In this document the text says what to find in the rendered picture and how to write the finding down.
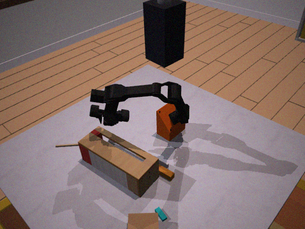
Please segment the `teal rectangular block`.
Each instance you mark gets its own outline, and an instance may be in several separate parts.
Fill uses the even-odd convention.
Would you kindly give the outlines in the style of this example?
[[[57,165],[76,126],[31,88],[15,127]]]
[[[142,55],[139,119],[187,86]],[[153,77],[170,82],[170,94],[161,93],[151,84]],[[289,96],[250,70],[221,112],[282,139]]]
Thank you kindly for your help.
[[[158,212],[158,216],[161,218],[162,221],[165,221],[167,219],[167,216],[164,214],[164,212],[160,209],[160,207],[155,209],[155,212]]]

